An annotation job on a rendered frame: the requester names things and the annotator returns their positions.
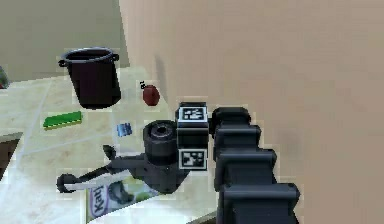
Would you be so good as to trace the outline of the dark cooking pot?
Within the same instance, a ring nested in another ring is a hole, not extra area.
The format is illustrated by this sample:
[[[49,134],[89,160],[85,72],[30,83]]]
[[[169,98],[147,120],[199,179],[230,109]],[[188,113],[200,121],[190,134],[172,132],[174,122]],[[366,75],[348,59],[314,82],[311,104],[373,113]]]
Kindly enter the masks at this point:
[[[106,47],[68,51],[58,61],[66,68],[79,104],[85,109],[104,109],[121,99],[115,63],[119,55]]]

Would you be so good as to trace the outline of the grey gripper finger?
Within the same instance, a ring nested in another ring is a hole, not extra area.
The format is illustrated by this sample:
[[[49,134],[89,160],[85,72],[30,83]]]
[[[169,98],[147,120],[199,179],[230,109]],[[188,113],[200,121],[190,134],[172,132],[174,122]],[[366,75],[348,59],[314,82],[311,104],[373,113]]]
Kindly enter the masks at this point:
[[[62,174],[57,178],[56,186],[60,193],[72,193],[78,190],[76,184],[80,184],[80,190],[84,190],[86,182],[95,181],[104,174],[115,175],[125,171],[131,172],[133,169],[134,166],[129,163],[109,163],[79,177],[69,173]]]
[[[138,154],[134,156],[118,156],[114,147],[104,145],[103,151],[110,160],[110,167],[138,167],[143,163],[144,155]]]

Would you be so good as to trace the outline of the red apple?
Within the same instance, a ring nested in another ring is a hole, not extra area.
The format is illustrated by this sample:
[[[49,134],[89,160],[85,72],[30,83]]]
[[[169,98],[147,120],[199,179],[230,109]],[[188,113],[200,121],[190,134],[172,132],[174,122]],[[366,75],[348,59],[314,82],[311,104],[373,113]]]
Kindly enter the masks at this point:
[[[154,85],[147,85],[144,81],[140,83],[143,90],[142,99],[147,106],[156,106],[160,100],[160,93]]]

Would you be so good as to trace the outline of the dark green round object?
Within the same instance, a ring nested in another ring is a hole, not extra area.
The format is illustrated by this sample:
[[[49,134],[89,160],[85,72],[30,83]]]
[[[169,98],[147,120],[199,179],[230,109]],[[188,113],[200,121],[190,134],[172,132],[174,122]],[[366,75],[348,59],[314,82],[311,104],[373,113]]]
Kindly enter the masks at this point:
[[[0,66],[0,89],[7,89],[9,87],[9,80],[4,71],[4,69]]]

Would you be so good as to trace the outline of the green flat bar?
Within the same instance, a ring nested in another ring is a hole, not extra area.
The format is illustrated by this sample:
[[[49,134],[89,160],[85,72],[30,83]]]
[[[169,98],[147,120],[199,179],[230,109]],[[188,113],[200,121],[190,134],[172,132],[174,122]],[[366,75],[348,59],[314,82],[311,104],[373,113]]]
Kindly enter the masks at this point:
[[[82,113],[80,111],[76,111],[46,117],[42,127],[45,130],[50,130],[80,122],[82,122]]]

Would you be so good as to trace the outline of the printed purple and green packet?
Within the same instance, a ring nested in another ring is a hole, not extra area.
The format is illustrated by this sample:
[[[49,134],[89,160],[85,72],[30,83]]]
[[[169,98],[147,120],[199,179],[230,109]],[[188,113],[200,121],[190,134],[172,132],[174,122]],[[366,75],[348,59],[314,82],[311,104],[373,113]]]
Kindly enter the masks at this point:
[[[132,177],[87,189],[86,222],[158,195],[158,191]]]

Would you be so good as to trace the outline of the small blue candy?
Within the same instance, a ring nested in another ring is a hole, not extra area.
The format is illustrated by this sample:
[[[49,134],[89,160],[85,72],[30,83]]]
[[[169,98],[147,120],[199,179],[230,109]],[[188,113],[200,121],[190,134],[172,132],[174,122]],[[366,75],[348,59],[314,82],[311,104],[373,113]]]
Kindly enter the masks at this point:
[[[119,137],[124,137],[132,134],[132,128],[129,123],[122,123],[117,125],[117,134]]]

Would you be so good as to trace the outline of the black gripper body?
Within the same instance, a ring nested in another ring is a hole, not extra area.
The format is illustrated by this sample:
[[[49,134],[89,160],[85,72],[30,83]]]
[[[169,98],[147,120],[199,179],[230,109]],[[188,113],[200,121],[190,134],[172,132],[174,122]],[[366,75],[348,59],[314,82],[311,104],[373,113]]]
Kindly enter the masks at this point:
[[[156,120],[143,129],[144,152],[134,158],[129,171],[161,194],[175,192],[189,172],[179,168],[176,123]]]

